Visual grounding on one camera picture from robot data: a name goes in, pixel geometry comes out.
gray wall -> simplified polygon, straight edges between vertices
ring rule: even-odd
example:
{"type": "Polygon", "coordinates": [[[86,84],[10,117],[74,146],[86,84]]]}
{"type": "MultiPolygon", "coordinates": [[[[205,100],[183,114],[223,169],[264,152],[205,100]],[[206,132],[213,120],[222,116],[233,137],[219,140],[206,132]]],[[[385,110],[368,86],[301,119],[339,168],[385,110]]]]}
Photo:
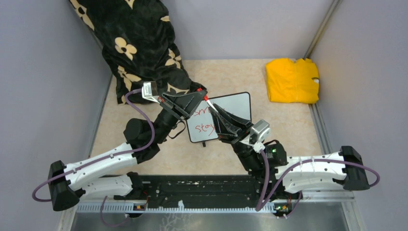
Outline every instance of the gray wall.
{"type": "Polygon", "coordinates": [[[303,57],[331,0],[163,3],[183,59],[248,59],[303,57]]]}
{"type": "Polygon", "coordinates": [[[68,1],[0,11],[0,230],[55,230],[60,213],[31,192],[52,162],[88,155],[110,71],[68,1]]]}
{"type": "Polygon", "coordinates": [[[408,226],[407,11],[405,0],[343,1],[312,55],[333,148],[354,146],[382,177],[355,193],[369,231],[408,226]]]}

yellow shirt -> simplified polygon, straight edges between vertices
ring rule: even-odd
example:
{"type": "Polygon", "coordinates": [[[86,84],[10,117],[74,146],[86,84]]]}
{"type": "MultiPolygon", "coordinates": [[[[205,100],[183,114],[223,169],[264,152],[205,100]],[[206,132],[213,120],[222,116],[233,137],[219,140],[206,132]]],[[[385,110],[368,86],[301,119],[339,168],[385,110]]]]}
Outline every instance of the yellow shirt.
{"type": "Polygon", "coordinates": [[[279,103],[316,103],[319,72],[310,59],[275,59],[266,64],[268,97],[279,103]]]}

black blanket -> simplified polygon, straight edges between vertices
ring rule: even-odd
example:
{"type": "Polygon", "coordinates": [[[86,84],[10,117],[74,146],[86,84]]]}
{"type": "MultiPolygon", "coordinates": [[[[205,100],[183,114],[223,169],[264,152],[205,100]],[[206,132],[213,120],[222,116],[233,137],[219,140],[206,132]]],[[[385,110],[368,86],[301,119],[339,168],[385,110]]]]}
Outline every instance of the black blanket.
{"type": "MultiPolygon", "coordinates": [[[[205,89],[191,81],[174,43],[167,8],[158,0],[69,0],[78,16],[103,44],[102,55],[116,77],[118,103],[144,81],[156,81],[159,93],[186,94],[205,89]]],[[[140,94],[134,103],[149,103],[140,94]]]]}

